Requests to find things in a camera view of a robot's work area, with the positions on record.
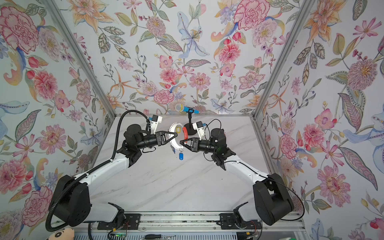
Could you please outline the metal keyring with red handle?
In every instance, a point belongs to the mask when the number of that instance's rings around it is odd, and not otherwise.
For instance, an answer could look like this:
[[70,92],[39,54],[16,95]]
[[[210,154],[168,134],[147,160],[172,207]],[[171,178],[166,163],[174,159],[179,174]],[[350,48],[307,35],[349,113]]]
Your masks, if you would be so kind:
[[169,132],[178,133],[178,136],[176,137],[177,147],[173,147],[173,148],[175,150],[179,150],[182,152],[183,150],[182,150],[182,146],[180,145],[180,140],[185,139],[184,126],[181,123],[173,123],[169,128]]

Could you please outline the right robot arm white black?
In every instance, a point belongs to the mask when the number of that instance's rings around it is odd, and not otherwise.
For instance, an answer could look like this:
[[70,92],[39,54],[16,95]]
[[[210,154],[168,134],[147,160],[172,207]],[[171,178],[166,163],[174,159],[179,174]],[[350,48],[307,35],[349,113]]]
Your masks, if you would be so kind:
[[238,222],[260,220],[272,226],[294,211],[295,205],[278,174],[268,175],[247,164],[227,146],[223,129],[213,129],[208,140],[189,138],[180,144],[191,152],[210,153],[213,162],[223,170],[236,175],[253,188],[253,202],[245,202],[234,209]]

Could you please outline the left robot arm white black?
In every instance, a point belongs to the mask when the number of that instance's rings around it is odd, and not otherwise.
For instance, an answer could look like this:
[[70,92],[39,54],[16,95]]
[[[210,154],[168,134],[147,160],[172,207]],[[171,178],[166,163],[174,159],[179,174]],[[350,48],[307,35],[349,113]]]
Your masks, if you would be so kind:
[[122,207],[108,202],[93,204],[91,193],[117,173],[133,166],[142,156],[145,148],[160,147],[177,137],[177,133],[158,131],[151,134],[134,124],[124,133],[125,140],[114,156],[83,174],[59,179],[46,219],[46,230],[55,232],[66,226],[75,227],[81,223],[104,222],[121,227],[126,222]]

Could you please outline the black microphone stand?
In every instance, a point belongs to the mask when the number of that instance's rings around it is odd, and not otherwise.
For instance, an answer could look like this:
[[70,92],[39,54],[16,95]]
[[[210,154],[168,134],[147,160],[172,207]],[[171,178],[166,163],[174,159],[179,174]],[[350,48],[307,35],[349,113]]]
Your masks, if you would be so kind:
[[189,122],[184,125],[184,128],[186,129],[188,136],[193,136],[197,133],[197,130],[193,128],[192,113],[188,113],[188,119]]

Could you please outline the toy microphone blue yellow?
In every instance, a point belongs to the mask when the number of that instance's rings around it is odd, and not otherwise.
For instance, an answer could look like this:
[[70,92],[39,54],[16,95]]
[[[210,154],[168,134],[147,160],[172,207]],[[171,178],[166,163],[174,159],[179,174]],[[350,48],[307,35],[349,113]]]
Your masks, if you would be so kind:
[[184,106],[183,104],[176,104],[175,105],[175,110],[177,112],[185,112],[185,113],[188,113],[188,114],[199,114],[200,113],[198,110],[190,108],[190,107],[187,107],[187,106]]

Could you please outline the black screwdriver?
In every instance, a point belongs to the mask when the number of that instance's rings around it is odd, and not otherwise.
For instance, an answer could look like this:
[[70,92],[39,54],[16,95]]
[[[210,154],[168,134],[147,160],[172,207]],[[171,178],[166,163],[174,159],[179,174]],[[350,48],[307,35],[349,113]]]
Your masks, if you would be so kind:
[[159,239],[171,239],[175,235],[160,235],[160,234],[148,234],[144,236],[144,240],[159,240]]

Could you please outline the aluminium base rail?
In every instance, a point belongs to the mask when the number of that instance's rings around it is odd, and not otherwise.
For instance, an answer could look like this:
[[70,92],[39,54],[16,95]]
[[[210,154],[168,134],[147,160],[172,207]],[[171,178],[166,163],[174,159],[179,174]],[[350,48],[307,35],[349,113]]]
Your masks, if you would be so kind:
[[[165,232],[222,232],[220,214],[233,215],[232,211],[213,212],[127,212],[128,215],[139,214],[139,220],[131,224],[136,229],[129,233],[165,233]],[[302,220],[280,220],[268,226],[260,219],[252,219],[252,223],[259,225],[263,232],[304,232],[305,224]]]

